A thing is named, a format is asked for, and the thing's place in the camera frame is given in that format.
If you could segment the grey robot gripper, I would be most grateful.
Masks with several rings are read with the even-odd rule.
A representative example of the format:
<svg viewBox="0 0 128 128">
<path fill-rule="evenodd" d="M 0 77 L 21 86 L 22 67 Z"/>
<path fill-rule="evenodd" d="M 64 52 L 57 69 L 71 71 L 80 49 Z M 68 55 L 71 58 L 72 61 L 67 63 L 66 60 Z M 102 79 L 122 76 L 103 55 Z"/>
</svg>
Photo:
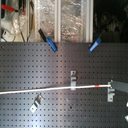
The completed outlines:
<svg viewBox="0 0 128 128">
<path fill-rule="evenodd" d="M 112 81 L 111 87 L 115 90 L 128 93 L 128 83 L 119 82 L 119 81 Z"/>
</svg>

